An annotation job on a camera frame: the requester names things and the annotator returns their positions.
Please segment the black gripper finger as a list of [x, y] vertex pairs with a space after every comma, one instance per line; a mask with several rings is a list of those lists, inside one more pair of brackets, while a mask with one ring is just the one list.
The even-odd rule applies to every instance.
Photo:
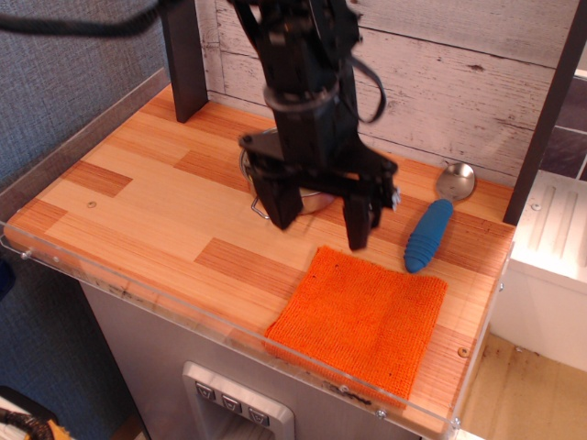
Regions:
[[287, 229], [303, 209], [299, 187], [290, 180], [253, 178], [255, 191], [271, 222]]
[[357, 251], [367, 247], [372, 229], [377, 228], [382, 216], [382, 203], [361, 195], [344, 200], [343, 215], [347, 228], [349, 249]]

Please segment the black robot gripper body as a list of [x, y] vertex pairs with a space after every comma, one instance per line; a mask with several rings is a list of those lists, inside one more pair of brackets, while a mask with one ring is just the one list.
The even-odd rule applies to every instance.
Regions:
[[239, 145], [250, 160], [266, 160], [270, 175], [294, 172], [327, 183], [325, 193], [343, 188], [335, 179], [357, 175], [375, 182], [381, 205], [394, 209], [400, 195], [393, 185], [397, 165], [368, 148], [358, 134], [357, 106], [349, 99], [306, 103], [270, 103], [276, 127], [247, 134]]

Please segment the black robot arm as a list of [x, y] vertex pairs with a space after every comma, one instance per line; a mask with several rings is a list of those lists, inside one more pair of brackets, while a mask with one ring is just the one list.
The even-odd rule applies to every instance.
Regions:
[[349, 248], [367, 246], [382, 209], [398, 203], [394, 162], [360, 139], [354, 72], [379, 77], [352, 55], [358, 15], [344, 1], [235, 1], [257, 52], [276, 128], [243, 136], [248, 174], [272, 223], [287, 229], [301, 191], [343, 199]]

